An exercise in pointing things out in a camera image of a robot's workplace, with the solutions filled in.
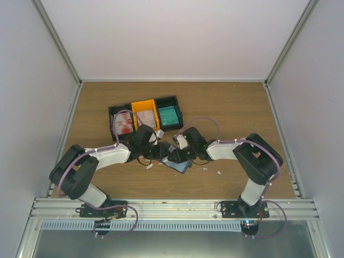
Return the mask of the navy blue card holder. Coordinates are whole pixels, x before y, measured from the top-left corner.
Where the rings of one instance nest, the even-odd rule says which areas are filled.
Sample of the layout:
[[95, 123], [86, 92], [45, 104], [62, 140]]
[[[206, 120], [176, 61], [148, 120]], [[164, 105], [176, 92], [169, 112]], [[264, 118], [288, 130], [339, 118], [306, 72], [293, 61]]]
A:
[[[170, 144], [167, 141], [165, 141], [163, 144], [170, 153], [176, 149], [172, 144]], [[186, 161], [183, 163], [175, 163], [175, 162], [169, 161], [167, 157], [160, 159], [159, 162], [175, 171], [178, 171], [181, 174], [184, 174], [188, 168], [192, 167], [191, 161]]]

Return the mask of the black bin with red cards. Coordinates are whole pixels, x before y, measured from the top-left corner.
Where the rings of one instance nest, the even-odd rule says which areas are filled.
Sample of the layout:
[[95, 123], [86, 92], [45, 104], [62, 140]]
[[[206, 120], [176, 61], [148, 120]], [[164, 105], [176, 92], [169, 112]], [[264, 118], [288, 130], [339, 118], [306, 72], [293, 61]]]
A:
[[120, 141], [129, 139], [135, 132], [134, 115], [129, 112], [132, 111], [131, 103], [108, 107], [109, 124], [112, 140], [116, 142], [117, 133]]

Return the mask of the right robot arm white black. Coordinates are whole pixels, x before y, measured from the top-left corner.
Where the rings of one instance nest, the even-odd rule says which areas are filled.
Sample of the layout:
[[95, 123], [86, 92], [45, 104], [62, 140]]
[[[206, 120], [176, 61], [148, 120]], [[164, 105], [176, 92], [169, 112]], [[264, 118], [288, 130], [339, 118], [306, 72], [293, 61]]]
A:
[[238, 211], [245, 218], [257, 212], [262, 198], [281, 173], [282, 157], [258, 134], [246, 138], [207, 141], [195, 127], [176, 137], [179, 148], [171, 151], [167, 160], [174, 163], [192, 161], [237, 160], [248, 176], [247, 184], [238, 198]]

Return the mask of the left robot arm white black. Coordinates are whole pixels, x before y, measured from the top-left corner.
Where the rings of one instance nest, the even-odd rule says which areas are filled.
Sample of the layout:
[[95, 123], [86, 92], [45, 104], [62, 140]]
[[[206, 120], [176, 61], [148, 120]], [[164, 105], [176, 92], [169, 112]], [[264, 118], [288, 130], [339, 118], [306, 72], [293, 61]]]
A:
[[143, 156], [148, 160], [159, 160], [170, 152], [157, 140], [154, 130], [147, 125], [140, 125], [127, 142], [114, 145], [85, 149], [80, 145], [71, 146], [52, 169], [49, 179], [57, 185], [58, 193], [63, 192], [71, 200], [81, 200], [92, 207], [99, 217], [105, 217], [111, 210], [111, 198], [100, 188], [91, 184], [95, 172], [113, 164], [124, 164]]

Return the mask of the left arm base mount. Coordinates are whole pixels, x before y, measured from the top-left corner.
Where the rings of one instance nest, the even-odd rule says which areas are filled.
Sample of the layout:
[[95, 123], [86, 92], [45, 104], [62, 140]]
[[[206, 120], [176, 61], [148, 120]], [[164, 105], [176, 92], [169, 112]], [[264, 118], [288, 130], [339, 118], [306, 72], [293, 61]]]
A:
[[125, 200], [111, 200], [109, 202], [105, 202], [102, 207], [117, 207], [105, 210], [94, 209], [89, 205], [82, 204], [81, 207], [75, 209], [75, 212], [82, 218], [119, 219], [126, 217], [127, 204], [128, 202]]

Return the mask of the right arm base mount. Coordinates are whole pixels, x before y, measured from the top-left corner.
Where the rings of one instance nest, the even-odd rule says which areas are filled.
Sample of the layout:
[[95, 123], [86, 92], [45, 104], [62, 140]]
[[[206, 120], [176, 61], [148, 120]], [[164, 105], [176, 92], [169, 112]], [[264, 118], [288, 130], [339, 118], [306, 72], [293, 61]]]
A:
[[249, 206], [245, 202], [240, 202], [238, 200], [223, 200], [216, 205], [216, 210], [221, 213], [223, 218], [259, 219], [261, 217], [270, 217], [269, 209], [266, 203], [256, 203], [253, 206]]

